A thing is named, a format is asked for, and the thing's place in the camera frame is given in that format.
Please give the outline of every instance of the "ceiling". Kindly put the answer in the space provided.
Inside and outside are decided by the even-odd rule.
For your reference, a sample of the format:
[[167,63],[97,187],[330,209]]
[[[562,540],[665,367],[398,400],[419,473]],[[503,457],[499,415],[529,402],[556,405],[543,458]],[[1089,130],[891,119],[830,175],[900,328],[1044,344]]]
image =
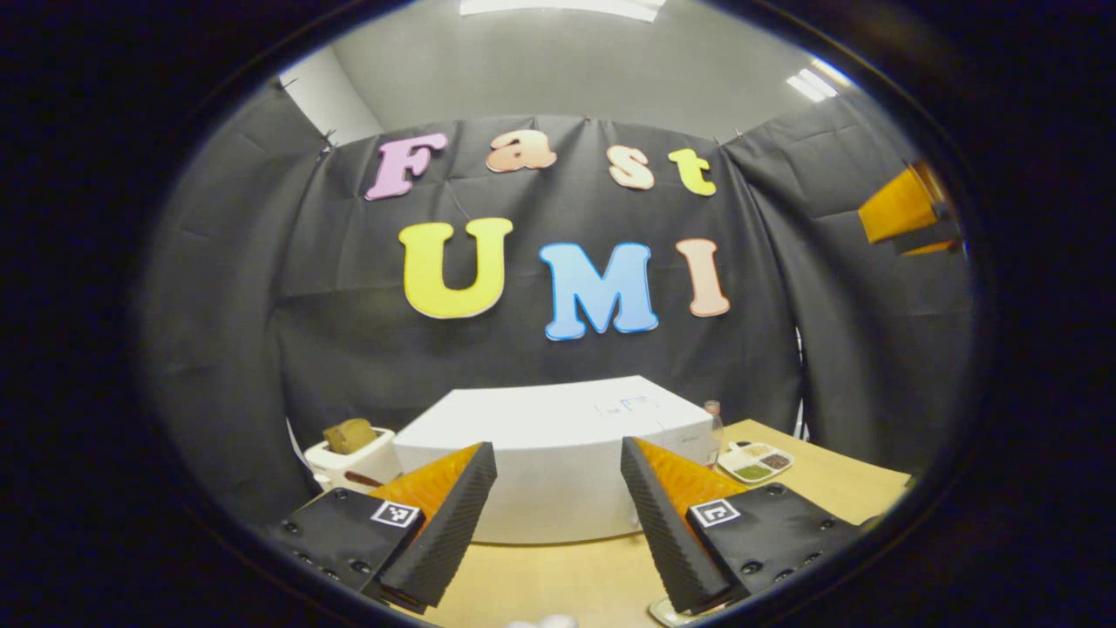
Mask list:
[[[666,0],[652,23],[555,9],[462,17],[456,0],[420,0],[323,54],[350,87],[339,89],[336,77],[316,85],[325,71],[304,67],[302,97],[294,95],[311,120],[346,126],[353,112],[337,113],[343,90],[375,118],[347,124],[338,143],[510,114],[589,115],[728,138],[810,105],[787,78],[812,57],[696,0]],[[333,113],[311,114],[314,104],[304,104],[311,98],[329,100]]]

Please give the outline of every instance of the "white foam block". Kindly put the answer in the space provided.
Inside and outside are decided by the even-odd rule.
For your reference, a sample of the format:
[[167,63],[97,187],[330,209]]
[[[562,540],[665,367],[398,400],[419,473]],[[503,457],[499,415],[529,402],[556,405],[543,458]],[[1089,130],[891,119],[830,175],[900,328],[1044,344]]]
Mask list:
[[454,390],[395,437],[404,473],[482,441],[496,484],[473,540],[560,543],[638,530],[620,476],[620,439],[637,436],[705,464],[711,418],[633,376],[577,384]]

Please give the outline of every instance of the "ceiling light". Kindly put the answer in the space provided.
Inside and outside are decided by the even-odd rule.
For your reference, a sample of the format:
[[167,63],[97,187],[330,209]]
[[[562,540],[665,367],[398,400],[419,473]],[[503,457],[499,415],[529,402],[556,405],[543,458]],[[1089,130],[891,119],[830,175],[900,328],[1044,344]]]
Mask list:
[[461,15],[473,16],[512,9],[577,9],[655,21],[666,0],[461,0]]
[[852,81],[849,81],[847,76],[841,74],[840,70],[838,70],[834,66],[822,61],[821,59],[814,59],[812,61],[810,61],[810,65],[814,66],[819,71],[821,71],[822,74],[825,74],[826,76],[828,76],[829,78],[836,80],[837,84],[840,85],[841,87],[848,87],[849,85],[852,85]]
[[790,84],[790,86],[793,87],[795,89],[801,91],[804,96],[814,100],[815,103],[820,103],[821,100],[826,99],[825,94],[811,87],[809,83],[802,80],[797,75],[788,78],[787,83]]
[[833,98],[834,96],[837,95],[836,89],[830,87],[828,83],[821,80],[821,78],[818,75],[814,74],[808,69],[799,71],[798,76],[801,77],[802,80],[809,83],[810,87],[814,87],[818,91],[825,94],[827,98]]

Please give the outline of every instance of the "glass bottle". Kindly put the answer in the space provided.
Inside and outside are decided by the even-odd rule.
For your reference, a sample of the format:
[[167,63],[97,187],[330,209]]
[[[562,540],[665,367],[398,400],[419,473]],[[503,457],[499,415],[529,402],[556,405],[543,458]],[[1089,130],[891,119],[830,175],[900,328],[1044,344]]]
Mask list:
[[721,422],[721,403],[712,399],[706,402],[705,412],[712,419],[710,452],[705,466],[713,470],[716,468],[716,458],[721,454],[721,436],[724,434],[724,423]]

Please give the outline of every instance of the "wooden table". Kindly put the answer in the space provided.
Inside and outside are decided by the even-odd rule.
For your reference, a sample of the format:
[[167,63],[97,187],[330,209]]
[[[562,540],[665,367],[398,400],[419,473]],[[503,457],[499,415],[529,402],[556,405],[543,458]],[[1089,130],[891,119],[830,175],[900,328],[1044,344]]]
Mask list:
[[[857,525],[887,511],[910,480],[752,421],[725,427],[723,439],[786,451],[795,464],[773,481]],[[473,543],[439,607],[416,617],[449,628],[503,628],[557,613],[575,617],[579,628],[651,628],[660,624],[647,606],[665,596],[642,532],[550,545]]]

